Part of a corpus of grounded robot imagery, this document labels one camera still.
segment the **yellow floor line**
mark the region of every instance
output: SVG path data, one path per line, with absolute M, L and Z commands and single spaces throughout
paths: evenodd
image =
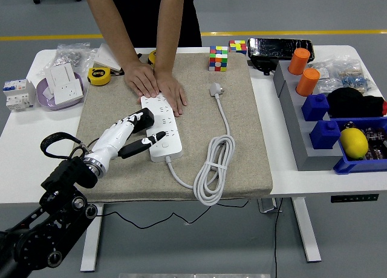
M 243 35 L 298 35 L 298 34 L 383 34 L 387 30 L 282 30 L 282 31 L 217 31 L 202 32 L 202 36 L 243 36 Z
M 386 29 L 370 30 L 282 30 L 282 31 L 213 31 L 202 32 L 202 36 L 266 36 L 266 35 L 311 35 L 311 34 L 387 34 Z M 31 35 L 31 36 L 0 36 L 0 41 L 16 40 L 55 40 L 55 39 L 98 39 L 102 34 L 64 34 L 64 35 Z

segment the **plastic bag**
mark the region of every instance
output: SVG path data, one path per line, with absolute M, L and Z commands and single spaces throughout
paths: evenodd
M 337 88 L 345 87 L 355 88 L 364 94 L 375 86 L 363 72 L 360 60 L 349 56 L 331 56 L 323 62 L 311 63 L 308 66 L 320 72 L 321 77 L 316 87 L 320 93 L 326 95 Z
M 94 64 L 94 56 L 98 49 L 90 49 L 90 43 L 84 44 L 59 44 L 54 59 L 49 62 L 39 76 L 44 77 L 45 71 L 53 66 L 70 63 L 73 71 L 81 76 L 86 76 L 89 68 Z

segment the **yellow tape measure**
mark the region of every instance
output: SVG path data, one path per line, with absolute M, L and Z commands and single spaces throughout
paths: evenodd
M 148 64 L 150 64 L 154 68 L 155 62 L 156 62 L 156 51 L 154 50 L 151 53 L 149 53 Z
M 106 85 L 111 79 L 110 68 L 90 68 L 87 79 L 94 86 Z

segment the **white robotic hand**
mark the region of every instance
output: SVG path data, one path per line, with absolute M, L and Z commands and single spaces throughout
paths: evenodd
M 145 143 L 134 142 L 125 146 L 128 148 L 125 149 L 124 153 L 120 154 L 120 150 L 123 149 L 123 146 L 132 133 L 147 129 L 153 124 L 153 114 L 147 108 L 117 121 L 109 129 L 104 131 L 92 148 L 91 153 L 87 154 L 83 161 L 89 165 L 90 170 L 93 171 L 98 178 L 102 178 L 109 170 L 110 160 L 113 160 L 118 156 L 127 158 L 144 151 L 165 136 L 164 133 L 163 136 L 157 136 L 158 138 L 156 138 L 156 136 L 154 138 L 149 137 L 149 141 Z

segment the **blue bin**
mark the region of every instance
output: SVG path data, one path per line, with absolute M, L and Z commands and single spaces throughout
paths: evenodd
M 386 117 L 374 117 L 374 118 L 332 118 L 332 121 L 336 121 L 339 128 L 342 129 L 345 123 L 353 121 L 358 129 L 372 128 L 384 128 L 387 131 L 387 118 Z M 350 161 L 347 159 L 344 149 L 339 141 L 340 148 L 343 152 L 343 157 L 333 167 L 333 170 L 337 174 L 349 174 L 352 172 L 375 172 L 375 171 L 387 171 L 387 159 L 381 160 L 360 160 Z

